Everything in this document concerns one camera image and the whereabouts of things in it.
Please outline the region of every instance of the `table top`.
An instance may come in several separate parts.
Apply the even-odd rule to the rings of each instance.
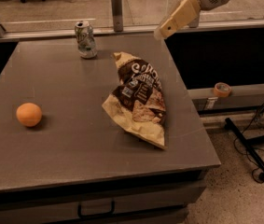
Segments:
[[[98,56],[79,57],[72,39],[20,42],[0,76],[0,191],[56,187],[217,167],[220,161],[164,42],[152,34],[95,37]],[[157,70],[167,107],[161,150],[125,133],[102,109],[117,85],[112,53]],[[32,102],[43,118],[22,126]]]

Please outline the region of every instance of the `chip bag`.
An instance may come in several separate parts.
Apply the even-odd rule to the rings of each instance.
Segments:
[[[166,108],[158,73],[150,63],[129,53],[116,52],[114,58],[120,85],[103,109],[126,132],[166,149]]]

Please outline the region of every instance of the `ball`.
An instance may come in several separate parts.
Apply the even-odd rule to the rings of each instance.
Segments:
[[[33,103],[25,103],[17,108],[17,119],[26,127],[34,127],[42,118],[41,108]]]

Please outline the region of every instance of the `aluminum can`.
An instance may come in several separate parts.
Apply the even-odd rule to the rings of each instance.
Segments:
[[[93,28],[88,21],[79,21],[75,26],[78,52],[82,58],[89,59],[97,55]]]

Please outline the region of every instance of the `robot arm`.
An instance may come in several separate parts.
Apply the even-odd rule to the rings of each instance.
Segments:
[[[227,4],[228,1],[229,0],[183,0],[174,8],[170,15],[160,23],[154,35],[156,39],[166,39],[178,29],[198,20],[201,10],[211,10]]]

